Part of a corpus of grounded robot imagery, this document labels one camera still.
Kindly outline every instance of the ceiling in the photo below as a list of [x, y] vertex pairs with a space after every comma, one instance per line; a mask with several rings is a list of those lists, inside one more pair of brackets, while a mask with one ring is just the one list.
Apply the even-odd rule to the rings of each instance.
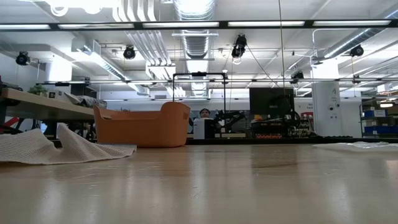
[[[55, 17], [51, 14], [49, 5], [46, 2], [27, 2], [29, 0], [2, 0], [0, 1], [0, 23], [6, 22], [114, 22], [111, 9], [103, 9], [100, 13], [91, 15], [82, 9], [70, 9], [63, 17]], [[280, 0], [282, 19], [381, 19], [379, 17], [385, 10], [397, 7], [395, 0]], [[176, 20], [173, 4], [164, 4], [155, 0], [155, 15], [160, 21]], [[278, 0], [216, 0], [216, 20], [254, 20], [254, 19], [280, 19]], [[315, 46], [312, 43], [312, 30], [289, 29], [283, 30], [213, 30], [217, 37], [211, 38], [212, 57], [209, 62], [209, 72], [220, 72], [228, 70], [228, 76], [233, 78], [265, 78], [263, 69], [271, 76], [277, 78], [283, 71], [287, 71], [293, 63], [301, 56], [309, 53], [314, 47], [317, 50], [327, 49], [350, 35], [355, 30], [322, 30], [315, 34]], [[170, 58], [176, 63], [177, 71], [185, 71], [182, 43], [179, 37], [172, 37], [172, 33], [179, 33], [179, 30], [164, 30], [164, 39]], [[244, 33], [248, 40], [246, 53], [242, 57], [240, 65], [231, 63], [231, 46], [236, 36]], [[76, 77], [87, 76], [92, 80], [110, 78], [107, 71], [95, 63], [86, 62], [71, 52], [72, 38], [77, 35], [84, 35], [87, 38], [95, 39], [102, 45], [103, 56], [121, 70], [129, 72], [132, 79], [148, 79], [145, 73], [131, 72], [145, 70], [146, 61], [139, 54], [134, 60], [125, 60], [123, 50], [126, 45], [131, 44], [126, 34], [121, 31], [115, 32], [2, 32], [0, 33], [0, 45], [10, 44], [47, 44], [63, 54], [76, 65], [73, 75]], [[396, 41], [398, 29], [387, 29], [377, 36], [362, 43], [365, 55], [380, 49]], [[380, 67], [392, 62], [393, 59], [383, 63], [390, 58], [398, 56], [398, 45], [383, 50], [377, 54], [361, 59], [351, 66], [351, 57], [340, 57], [340, 76], [347, 77], [369, 67]], [[302, 68], [306, 77], [310, 76], [309, 65]], [[382, 70], [369, 74], [369, 77], [381, 77], [386, 74], [394, 74], [398, 71], [398, 63], [386, 66]], [[375, 82], [367, 85], [375, 87]], [[245, 88], [248, 83], [236, 83], [234, 88]], [[107, 90], [124, 91], [126, 86], [106, 86]]]

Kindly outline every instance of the wall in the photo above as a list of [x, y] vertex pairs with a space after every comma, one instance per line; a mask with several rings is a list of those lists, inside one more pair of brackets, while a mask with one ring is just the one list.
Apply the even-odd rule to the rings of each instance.
[[[3, 82], [19, 85], [24, 91], [28, 91], [30, 87], [37, 82], [37, 68], [33, 66], [20, 66], [15, 63], [15, 59], [0, 54], [0, 76]], [[39, 70], [39, 82], [43, 82], [45, 72]], [[32, 120], [25, 120], [20, 130], [25, 131], [32, 127]]]
[[[157, 111], [160, 110], [164, 101], [109, 101], [108, 109], [120, 110], [127, 109], [131, 111]], [[191, 110], [198, 111], [203, 108], [209, 110], [223, 110], [224, 103], [222, 100], [211, 101], [184, 101]], [[341, 114], [343, 123], [342, 136], [352, 136], [354, 138], [361, 137], [361, 124], [359, 117], [359, 106], [361, 100], [341, 100]], [[226, 102], [228, 110], [250, 110], [248, 100], [229, 100]], [[304, 112], [313, 112], [313, 103], [311, 99], [295, 100], [295, 110], [298, 114]]]

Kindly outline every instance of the white pillar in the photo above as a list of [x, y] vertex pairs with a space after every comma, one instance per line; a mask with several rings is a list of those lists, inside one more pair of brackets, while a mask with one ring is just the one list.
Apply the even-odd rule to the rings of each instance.
[[[70, 80], [72, 80], [72, 63], [69, 61], [57, 58], [53, 62], [45, 64], [45, 81], [60, 82]], [[48, 85], [46, 88], [70, 93], [70, 86]]]
[[[312, 68], [313, 78], [339, 78], [335, 58]], [[318, 82], [312, 85], [315, 131], [320, 136], [341, 136], [340, 85], [338, 82]]]

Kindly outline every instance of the orange bin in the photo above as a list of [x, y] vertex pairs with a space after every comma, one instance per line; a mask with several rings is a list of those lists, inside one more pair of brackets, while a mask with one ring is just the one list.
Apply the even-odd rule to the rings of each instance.
[[166, 102], [160, 111], [114, 111], [94, 107], [98, 143], [178, 147], [187, 140], [190, 108]]

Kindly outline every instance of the computer monitor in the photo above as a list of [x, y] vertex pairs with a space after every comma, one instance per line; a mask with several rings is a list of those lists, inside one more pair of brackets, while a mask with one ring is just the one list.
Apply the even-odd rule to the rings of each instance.
[[250, 88], [250, 113], [283, 118], [294, 110], [291, 88]]

